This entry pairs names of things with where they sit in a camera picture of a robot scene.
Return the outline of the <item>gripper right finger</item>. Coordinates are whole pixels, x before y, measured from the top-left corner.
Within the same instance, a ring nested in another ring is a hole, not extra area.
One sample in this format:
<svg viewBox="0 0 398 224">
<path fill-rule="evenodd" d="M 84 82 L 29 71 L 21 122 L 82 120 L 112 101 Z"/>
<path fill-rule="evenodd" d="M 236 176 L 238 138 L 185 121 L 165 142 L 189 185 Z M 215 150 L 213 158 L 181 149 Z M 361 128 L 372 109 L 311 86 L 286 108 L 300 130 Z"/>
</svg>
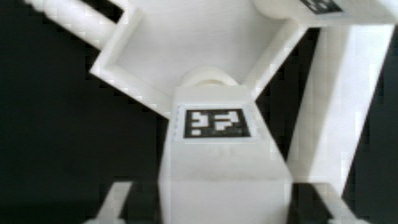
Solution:
<svg viewBox="0 0 398 224">
<path fill-rule="evenodd" d="M 313 184 L 332 218 L 327 224 L 372 224 L 359 219 L 329 183 Z"/>
</svg>

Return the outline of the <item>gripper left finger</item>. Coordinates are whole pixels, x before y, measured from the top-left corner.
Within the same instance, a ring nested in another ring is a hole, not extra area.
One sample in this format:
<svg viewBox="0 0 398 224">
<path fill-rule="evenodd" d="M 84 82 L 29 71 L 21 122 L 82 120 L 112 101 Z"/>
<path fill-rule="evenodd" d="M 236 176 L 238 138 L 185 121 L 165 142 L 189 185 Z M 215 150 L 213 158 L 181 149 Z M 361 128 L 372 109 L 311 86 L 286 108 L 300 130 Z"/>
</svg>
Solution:
<svg viewBox="0 0 398 224">
<path fill-rule="evenodd" d="M 98 215 L 82 224 L 126 224 L 126 221 L 121 218 L 121 212 L 132 186 L 133 183 L 130 181 L 116 182 L 112 184 Z"/>
</svg>

